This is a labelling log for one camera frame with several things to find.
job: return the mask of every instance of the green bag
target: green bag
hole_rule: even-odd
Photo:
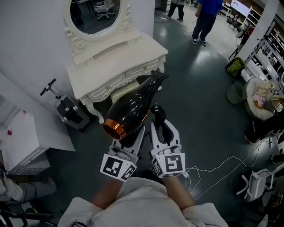
[[[226,65],[226,70],[232,77],[241,76],[241,72],[244,68],[245,62],[241,58],[234,58]]]

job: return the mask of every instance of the ornate white dresser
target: ornate white dresser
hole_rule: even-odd
[[[71,39],[74,60],[67,69],[68,76],[75,98],[102,124],[104,119],[93,102],[105,100],[113,91],[139,76],[150,75],[152,70],[164,72],[168,51],[147,34],[135,30],[128,0],[120,0],[114,23],[93,35],[75,26],[70,5],[71,0],[66,0],[65,31]]]

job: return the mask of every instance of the oval mirror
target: oval mirror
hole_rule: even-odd
[[[98,35],[106,32],[119,15],[120,0],[72,0],[70,15],[82,32]]]

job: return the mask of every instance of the person in blue shirt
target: person in blue shirt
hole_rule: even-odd
[[[197,44],[200,34],[201,43],[206,46],[205,38],[213,28],[219,10],[222,10],[222,0],[198,0],[195,16],[198,17],[192,34],[193,44]]]

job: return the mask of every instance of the dark pants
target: dark pants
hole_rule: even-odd
[[[184,5],[178,5],[178,4],[175,4],[175,3],[171,2],[168,16],[172,17],[176,7],[178,9],[178,17],[179,17],[179,19],[183,20],[183,15],[184,15],[183,8],[184,8]]]
[[[213,25],[215,23],[216,16],[211,14],[200,14],[200,16],[197,19],[195,28],[193,30],[192,38],[198,39],[199,33],[200,39],[205,40],[208,33],[213,28]]]
[[[255,129],[250,129],[245,133],[245,136],[252,143],[258,140],[263,140],[270,133],[277,133],[284,130],[284,111],[277,112],[272,117],[264,122],[257,124],[255,122]]]

